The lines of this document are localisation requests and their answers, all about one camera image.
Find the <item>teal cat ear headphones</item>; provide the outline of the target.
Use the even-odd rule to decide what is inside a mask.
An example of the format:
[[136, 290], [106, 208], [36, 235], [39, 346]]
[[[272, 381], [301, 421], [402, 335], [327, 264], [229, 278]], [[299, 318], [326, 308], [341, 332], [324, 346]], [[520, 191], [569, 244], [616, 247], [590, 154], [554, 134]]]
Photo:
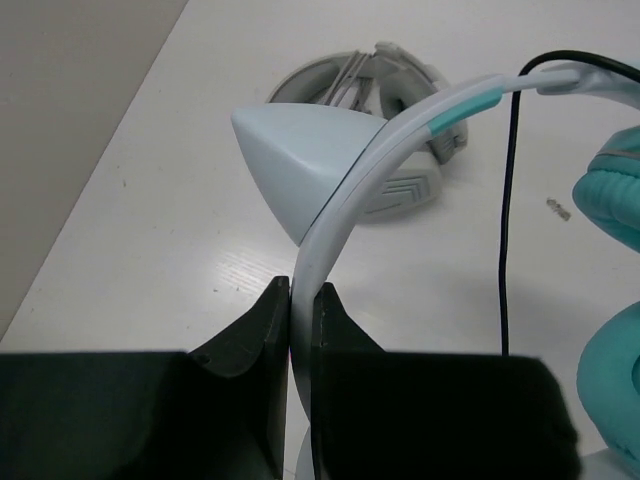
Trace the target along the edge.
[[[509, 220], [521, 92], [583, 94], [639, 110], [639, 66], [557, 50], [530, 60], [517, 77], [492, 74], [446, 87], [391, 120], [337, 107], [294, 103], [236, 110], [233, 130], [270, 210], [299, 247], [291, 287], [291, 354], [299, 398], [311, 421], [313, 303], [358, 217], [411, 154], [512, 94], [498, 260], [501, 354], [510, 356], [507, 300]], [[639, 253], [639, 133], [618, 132], [575, 185], [576, 206], [604, 232]], [[588, 472], [639, 479], [639, 303], [592, 337], [577, 376], [580, 400], [606, 450]]]

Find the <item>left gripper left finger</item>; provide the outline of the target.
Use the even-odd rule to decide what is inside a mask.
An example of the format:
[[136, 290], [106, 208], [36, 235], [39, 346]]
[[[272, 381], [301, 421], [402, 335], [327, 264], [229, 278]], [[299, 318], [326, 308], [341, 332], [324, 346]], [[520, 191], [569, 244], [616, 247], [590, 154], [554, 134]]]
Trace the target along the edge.
[[5, 479], [279, 479], [289, 281], [193, 351], [1, 357]]

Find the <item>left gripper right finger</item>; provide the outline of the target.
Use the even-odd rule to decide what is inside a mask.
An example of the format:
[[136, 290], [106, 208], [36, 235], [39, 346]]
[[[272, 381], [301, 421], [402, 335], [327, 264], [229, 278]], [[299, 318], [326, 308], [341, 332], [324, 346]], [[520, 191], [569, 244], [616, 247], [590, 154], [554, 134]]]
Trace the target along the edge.
[[393, 352], [332, 284], [313, 307], [311, 452], [319, 479], [576, 479], [578, 435], [538, 359]]

